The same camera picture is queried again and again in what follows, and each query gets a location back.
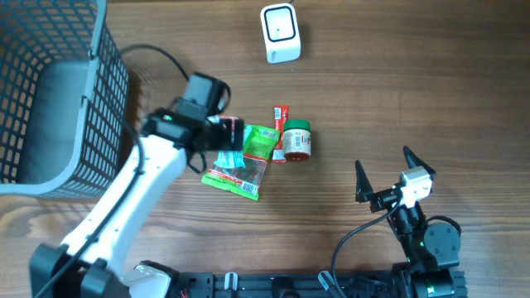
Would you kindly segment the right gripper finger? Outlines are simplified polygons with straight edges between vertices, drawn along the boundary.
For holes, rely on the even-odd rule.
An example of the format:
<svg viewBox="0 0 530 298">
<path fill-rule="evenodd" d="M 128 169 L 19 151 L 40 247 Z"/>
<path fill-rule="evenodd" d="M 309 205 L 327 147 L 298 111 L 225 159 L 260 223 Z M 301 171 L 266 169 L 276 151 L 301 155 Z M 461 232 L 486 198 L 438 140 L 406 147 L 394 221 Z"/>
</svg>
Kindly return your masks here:
<svg viewBox="0 0 530 298">
<path fill-rule="evenodd" d="M 373 187 L 364 171 L 360 160 L 355 161 L 356 170 L 356 191 L 355 200 L 359 203 L 370 201 L 373 197 Z"/>
<path fill-rule="evenodd" d="M 422 166 L 430 175 L 431 179 L 434 179 L 436 171 L 432 167 L 420 159 L 408 146 L 404 146 L 402 150 L 409 169 Z"/>
</svg>

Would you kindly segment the red teal snack packet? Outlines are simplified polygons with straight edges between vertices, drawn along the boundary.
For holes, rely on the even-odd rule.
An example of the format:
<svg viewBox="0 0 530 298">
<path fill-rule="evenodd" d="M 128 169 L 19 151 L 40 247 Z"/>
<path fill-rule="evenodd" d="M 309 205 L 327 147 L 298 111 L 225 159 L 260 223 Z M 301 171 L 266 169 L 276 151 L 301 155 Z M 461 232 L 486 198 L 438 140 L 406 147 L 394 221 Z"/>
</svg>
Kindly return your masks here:
<svg viewBox="0 0 530 298">
<path fill-rule="evenodd" d="M 235 124 L 236 120 L 239 120 L 239 118 L 237 117 L 229 117 L 229 116 L 219 116 L 219 117 L 213 117 L 211 119 L 214 119 L 213 120 L 214 122 L 219 122 L 220 119 L 229 119 L 232 124 Z M 243 136 L 241 137 L 243 141 L 243 147 L 244 147 L 244 143 L 248 139 L 250 132 L 251 132 L 251 128 L 250 127 L 245 128 L 244 121 L 243 121 Z M 241 151 L 219 151 L 218 158 L 214 162 L 214 164 L 217 167 L 221 167 L 224 169 L 234 169 L 234 168 L 239 168 L 239 167 L 244 168 L 245 162 L 244 162 L 244 157 L 243 157 L 243 149 Z"/>
</svg>

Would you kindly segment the green candy bag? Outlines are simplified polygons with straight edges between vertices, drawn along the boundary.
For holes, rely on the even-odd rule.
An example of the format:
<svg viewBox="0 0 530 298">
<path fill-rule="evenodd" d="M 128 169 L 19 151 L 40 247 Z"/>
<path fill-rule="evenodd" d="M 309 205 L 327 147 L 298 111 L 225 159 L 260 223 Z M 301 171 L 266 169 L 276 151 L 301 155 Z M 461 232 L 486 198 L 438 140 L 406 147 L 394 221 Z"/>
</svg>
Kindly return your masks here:
<svg viewBox="0 0 530 298">
<path fill-rule="evenodd" d="M 246 125 L 246 127 L 250 127 L 251 132 L 243 148 L 245 167 L 224 169 L 214 164 L 203 175 L 201 182 L 248 199 L 258 200 L 260 184 L 280 132 L 258 125 Z"/>
</svg>

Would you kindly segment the red stick sachet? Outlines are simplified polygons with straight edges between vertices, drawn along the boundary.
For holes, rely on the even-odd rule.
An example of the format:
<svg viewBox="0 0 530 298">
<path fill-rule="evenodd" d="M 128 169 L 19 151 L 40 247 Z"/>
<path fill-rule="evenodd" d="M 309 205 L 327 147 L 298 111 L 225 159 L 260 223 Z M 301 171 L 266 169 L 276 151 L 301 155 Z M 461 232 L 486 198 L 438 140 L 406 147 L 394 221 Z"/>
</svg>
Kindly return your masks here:
<svg viewBox="0 0 530 298">
<path fill-rule="evenodd" d="M 272 152 L 272 162 L 273 163 L 285 163 L 287 160 L 284 156 L 283 151 L 283 129 L 286 121 L 288 120 L 289 106 L 288 105 L 275 105 L 273 107 L 274 112 L 274 121 L 275 129 L 280 132 L 280 137 L 278 139 L 277 145 L 274 147 Z"/>
</svg>

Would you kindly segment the green lidded white jar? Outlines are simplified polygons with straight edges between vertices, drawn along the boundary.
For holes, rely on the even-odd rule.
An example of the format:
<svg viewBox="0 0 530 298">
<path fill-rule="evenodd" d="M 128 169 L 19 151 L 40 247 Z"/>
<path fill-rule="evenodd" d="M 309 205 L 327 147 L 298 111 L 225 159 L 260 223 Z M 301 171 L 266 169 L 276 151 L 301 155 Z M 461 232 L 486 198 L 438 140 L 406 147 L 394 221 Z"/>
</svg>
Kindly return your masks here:
<svg viewBox="0 0 530 298">
<path fill-rule="evenodd" d="M 311 125 L 307 120 L 287 120 L 282 137 L 284 156 L 288 161 L 305 161 L 311 157 Z"/>
</svg>

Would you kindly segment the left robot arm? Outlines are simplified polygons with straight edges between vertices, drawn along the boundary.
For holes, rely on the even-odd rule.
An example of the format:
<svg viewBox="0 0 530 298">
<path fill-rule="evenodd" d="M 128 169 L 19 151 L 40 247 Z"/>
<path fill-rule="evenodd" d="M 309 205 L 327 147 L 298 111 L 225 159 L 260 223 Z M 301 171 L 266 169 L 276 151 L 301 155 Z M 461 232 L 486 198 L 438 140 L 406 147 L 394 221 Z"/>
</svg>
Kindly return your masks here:
<svg viewBox="0 0 530 298">
<path fill-rule="evenodd" d="M 244 121 L 220 118 L 231 89 L 195 72 L 185 93 L 143 121 L 123 168 L 89 215 L 54 248 L 41 244 L 29 271 L 34 297 L 177 297 L 178 271 L 156 262 L 123 270 L 134 238 L 195 154 L 240 151 Z"/>
</svg>

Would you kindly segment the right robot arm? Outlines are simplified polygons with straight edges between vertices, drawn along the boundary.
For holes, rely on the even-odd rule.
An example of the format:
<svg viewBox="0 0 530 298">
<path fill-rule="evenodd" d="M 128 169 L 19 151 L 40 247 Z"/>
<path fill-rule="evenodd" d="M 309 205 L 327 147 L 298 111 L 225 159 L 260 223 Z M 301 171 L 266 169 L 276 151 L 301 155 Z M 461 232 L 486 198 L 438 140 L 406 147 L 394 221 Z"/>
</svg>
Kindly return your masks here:
<svg viewBox="0 0 530 298">
<path fill-rule="evenodd" d="M 406 261 L 380 273 L 364 273 L 352 280 L 358 296 L 466 297 L 465 274 L 460 264 L 461 227 L 451 218 L 428 218 L 420 201 L 432 192 L 436 171 L 409 147 L 403 148 L 408 169 L 398 183 L 376 192 L 360 161 L 355 162 L 356 197 L 369 202 L 373 213 L 387 211 L 386 220 L 404 251 Z"/>
</svg>

